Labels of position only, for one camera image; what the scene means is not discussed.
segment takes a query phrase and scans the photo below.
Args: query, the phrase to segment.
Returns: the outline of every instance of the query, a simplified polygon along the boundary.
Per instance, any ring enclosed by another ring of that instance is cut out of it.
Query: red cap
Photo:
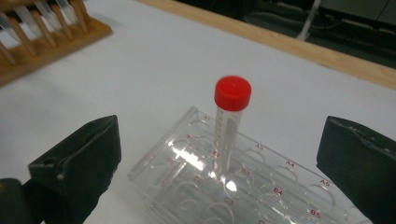
[[[244,78],[223,77],[216,84],[215,102],[221,109],[239,111],[248,106],[250,94],[250,84]]]

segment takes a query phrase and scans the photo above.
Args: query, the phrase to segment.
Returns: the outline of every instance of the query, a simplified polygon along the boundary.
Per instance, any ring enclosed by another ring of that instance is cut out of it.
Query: white tabletop
[[[318,174],[327,116],[396,139],[396,91],[136,1],[86,5],[114,34],[0,89],[0,178],[25,182],[27,164],[67,135],[118,116],[122,162],[86,223],[144,223],[128,172],[192,105],[214,117],[228,74],[253,89],[240,132]]]

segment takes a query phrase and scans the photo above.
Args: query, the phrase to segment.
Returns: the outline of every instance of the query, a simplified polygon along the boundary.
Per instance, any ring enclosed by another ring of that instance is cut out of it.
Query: centrifuge tube
[[[248,106],[250,94],[250,84],[241,77],[223,77],[216,84],[215,102],[218,109],[215,142],[212,151],[214,158],[213,177],[216,177],[216,179],[221,179],[221,176],[228,171],[242,111]]]

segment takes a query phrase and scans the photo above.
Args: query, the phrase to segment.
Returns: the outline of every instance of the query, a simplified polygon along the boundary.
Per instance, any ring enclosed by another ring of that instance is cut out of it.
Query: dark floor
[[[178,0],[284,35],[297,36],[308,10],[269,0]],[[319,13],[307,42],[396,68],[396,33]]]

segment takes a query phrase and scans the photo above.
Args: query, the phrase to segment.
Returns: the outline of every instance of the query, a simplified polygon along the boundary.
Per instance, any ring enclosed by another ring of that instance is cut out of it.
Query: wooden test tube rack
[[[7,13],[14,7],[32,5],[34,1],[36,0],[2,0],[0,11]],[[30,13],[42,33],[42,36],[35,39],[28,38],[15,18],[7,18],[21,43],[8,49],[0,39],[0,86],[111,34],[112,31],[108,25],[88,15],[82,0],[70,0],[70,4],[78,22],[67,24],[59,6],[51,5],[51,9],[62,26],[62,30],[52,32],[43,22],[44,18],[36,10],[31,10]]]

